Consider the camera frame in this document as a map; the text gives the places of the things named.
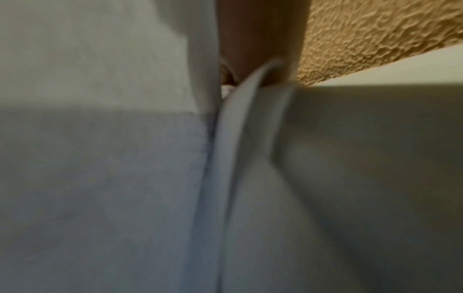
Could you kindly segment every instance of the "yellow textured surface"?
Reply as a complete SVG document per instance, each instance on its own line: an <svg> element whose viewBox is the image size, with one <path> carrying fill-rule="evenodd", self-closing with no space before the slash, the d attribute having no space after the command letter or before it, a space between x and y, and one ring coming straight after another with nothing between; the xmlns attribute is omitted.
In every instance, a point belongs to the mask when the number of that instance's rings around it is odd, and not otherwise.
<svg viewBox="0 0 463 293"><path fill-rule="evenodd" d="M303 84L463 42L463 0L312 0Z"/></svg>

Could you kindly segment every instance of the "beige textured wall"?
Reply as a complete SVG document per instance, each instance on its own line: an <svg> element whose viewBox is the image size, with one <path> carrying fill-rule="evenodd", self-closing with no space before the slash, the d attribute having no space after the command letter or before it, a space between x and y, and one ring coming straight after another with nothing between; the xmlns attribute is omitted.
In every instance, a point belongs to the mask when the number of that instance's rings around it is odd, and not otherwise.
<svg viewBox="0 0 463 293"><path fill-rule="evenodd" d="M303 84L463 42L463 0L312 0Z"/></svg>

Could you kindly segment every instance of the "brown object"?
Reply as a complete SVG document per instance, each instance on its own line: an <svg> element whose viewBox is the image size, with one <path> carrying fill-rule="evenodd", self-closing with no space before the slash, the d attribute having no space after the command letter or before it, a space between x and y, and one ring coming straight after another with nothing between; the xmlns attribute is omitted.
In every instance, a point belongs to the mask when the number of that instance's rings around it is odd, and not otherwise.
<svg viewBox="0 0 463 293"><path fill-rule="evenodd" d="M463 0L313 0L298 79L309 85L463 42Z"/></svg>
<svg viewBox="0 0 463 293"><path fill-rule="evenodd" d="M218 0L222 83L239 84L273 58L286 66L266 83L295 76L308 7L307 0Z"/></svg>

